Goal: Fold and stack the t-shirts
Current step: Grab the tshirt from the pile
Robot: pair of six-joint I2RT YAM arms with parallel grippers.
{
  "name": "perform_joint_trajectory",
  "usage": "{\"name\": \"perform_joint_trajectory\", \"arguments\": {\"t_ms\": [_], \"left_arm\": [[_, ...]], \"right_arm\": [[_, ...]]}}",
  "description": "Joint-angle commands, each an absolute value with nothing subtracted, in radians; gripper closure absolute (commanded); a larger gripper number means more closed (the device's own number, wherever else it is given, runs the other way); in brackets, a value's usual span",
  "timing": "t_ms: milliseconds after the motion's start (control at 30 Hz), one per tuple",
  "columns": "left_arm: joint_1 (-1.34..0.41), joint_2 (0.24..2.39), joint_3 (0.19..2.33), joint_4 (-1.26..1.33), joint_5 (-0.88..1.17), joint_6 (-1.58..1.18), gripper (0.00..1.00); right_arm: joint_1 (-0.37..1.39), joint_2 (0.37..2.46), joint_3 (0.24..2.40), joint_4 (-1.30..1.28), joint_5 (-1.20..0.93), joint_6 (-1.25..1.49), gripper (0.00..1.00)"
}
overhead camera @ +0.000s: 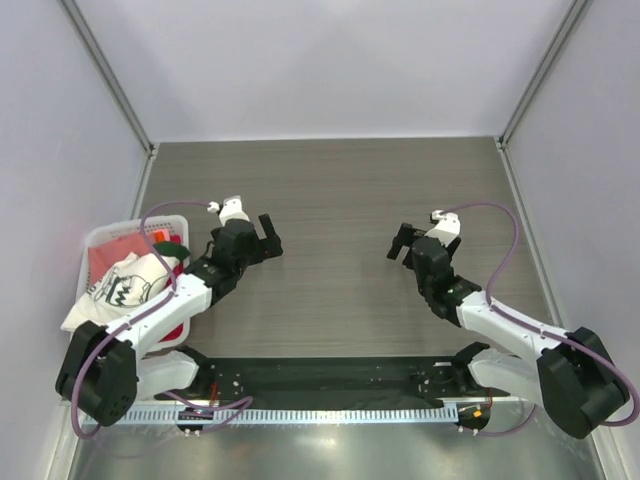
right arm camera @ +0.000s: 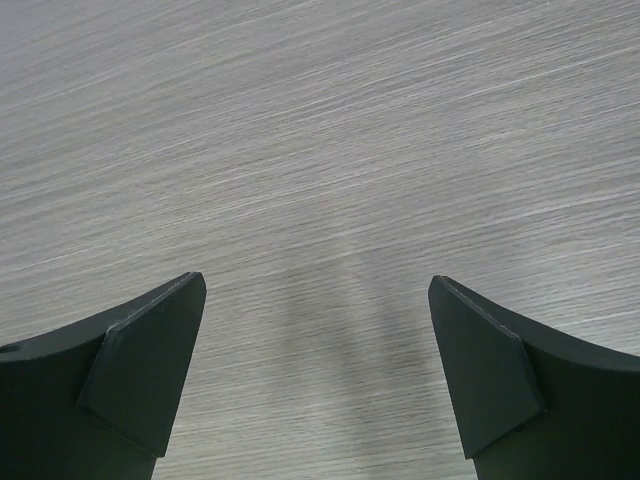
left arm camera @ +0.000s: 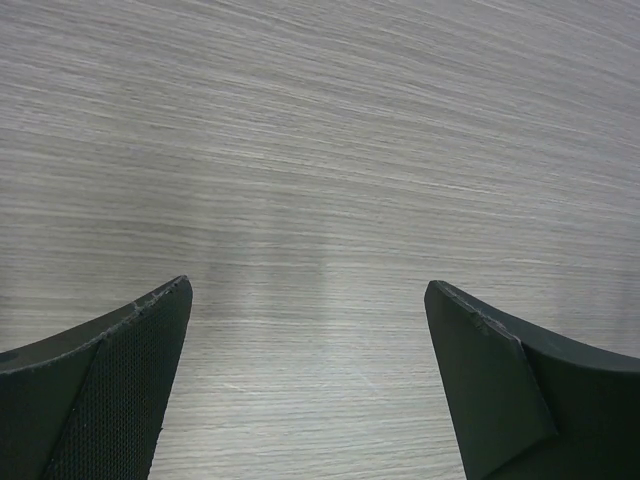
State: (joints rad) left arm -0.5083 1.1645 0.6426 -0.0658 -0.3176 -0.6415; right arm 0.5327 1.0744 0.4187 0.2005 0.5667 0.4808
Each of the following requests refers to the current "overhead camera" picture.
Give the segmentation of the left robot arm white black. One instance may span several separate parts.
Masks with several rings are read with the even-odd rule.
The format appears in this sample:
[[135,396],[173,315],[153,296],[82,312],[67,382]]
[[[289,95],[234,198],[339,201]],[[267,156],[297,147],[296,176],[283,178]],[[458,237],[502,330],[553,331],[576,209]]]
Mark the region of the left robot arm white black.
[[170,288],[107,325],[86,320],[76,328],[55,383],[74,415],[108,427],[138,400],[176,390],[200,399],[211,391],[213,375],[195,350],[149,353],[174,328],[231,293],[248,267],[282,255],[270,216],[260,215],[259,223],[261,233],[250,221],[227,221]]

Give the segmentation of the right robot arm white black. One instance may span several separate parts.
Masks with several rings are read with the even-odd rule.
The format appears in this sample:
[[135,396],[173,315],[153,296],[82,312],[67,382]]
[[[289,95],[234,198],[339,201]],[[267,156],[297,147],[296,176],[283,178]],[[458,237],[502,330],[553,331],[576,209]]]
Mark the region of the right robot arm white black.
[[491,387],[521,397],[577,439],[600,426],[616,426],[612,417],[625,405],[632,410],[621,423],[635,421],[639,395],[601,338],[585,327],[567,331],[536,321],[456,274],[452,258],[459,234],[454,214],[437,215],[429,230],[403,223],[387,253],[413,271],[419,294],[437,317],[504,349],[466,350],[464,362],[450,372],[453,388],[467,396]]

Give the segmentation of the white and green t shirt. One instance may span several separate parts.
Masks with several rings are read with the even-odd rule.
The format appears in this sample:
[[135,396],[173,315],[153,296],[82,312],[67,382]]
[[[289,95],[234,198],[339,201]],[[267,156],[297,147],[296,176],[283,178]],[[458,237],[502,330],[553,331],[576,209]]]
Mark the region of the white and green t shirt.
[[124,316],[161,293],[170,283],[166,268],[176,271],[190,256],[187,247],[171,241],[149,247],[144,256],[131,253],[114,264],[76,301],[61,329],[72,332],[87,320],[105,325]]

